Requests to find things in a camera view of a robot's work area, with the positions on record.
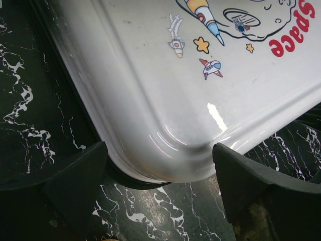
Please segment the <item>white black space suitcase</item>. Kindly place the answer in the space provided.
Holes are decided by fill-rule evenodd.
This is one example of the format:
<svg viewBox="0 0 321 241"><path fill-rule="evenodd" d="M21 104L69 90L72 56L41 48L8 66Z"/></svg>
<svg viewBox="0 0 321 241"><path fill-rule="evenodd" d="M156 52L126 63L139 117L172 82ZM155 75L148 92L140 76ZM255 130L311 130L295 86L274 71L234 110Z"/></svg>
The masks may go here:
<svg viewBox="0 0 321 241"><path fill-rule="evenodd" d="M30 1L113 167L215 174L320 102L320 1Z"/></svg>

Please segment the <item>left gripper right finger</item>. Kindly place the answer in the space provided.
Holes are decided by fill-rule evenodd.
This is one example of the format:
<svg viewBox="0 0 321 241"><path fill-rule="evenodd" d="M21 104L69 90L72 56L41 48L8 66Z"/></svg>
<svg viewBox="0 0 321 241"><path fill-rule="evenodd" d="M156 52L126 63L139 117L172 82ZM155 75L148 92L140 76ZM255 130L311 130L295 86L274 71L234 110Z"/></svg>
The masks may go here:
<svg viewBox="0 0 321 241"><path fill-rule="evenodd" d="M303 181L221 143L213 161L236 240L320 240L320 172Z"/></svg>

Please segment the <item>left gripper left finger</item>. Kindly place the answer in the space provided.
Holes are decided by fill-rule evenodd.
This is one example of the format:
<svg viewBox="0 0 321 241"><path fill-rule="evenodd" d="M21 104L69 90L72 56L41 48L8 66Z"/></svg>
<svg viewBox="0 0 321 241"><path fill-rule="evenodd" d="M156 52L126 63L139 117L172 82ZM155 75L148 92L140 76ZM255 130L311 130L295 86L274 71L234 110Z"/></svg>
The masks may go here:
<svg viewBox="0 0 321 241"><path fill-rule="evenodd" d="M86 240L107 155L97 142L31 174L1 174L1 240Z"/></svg>

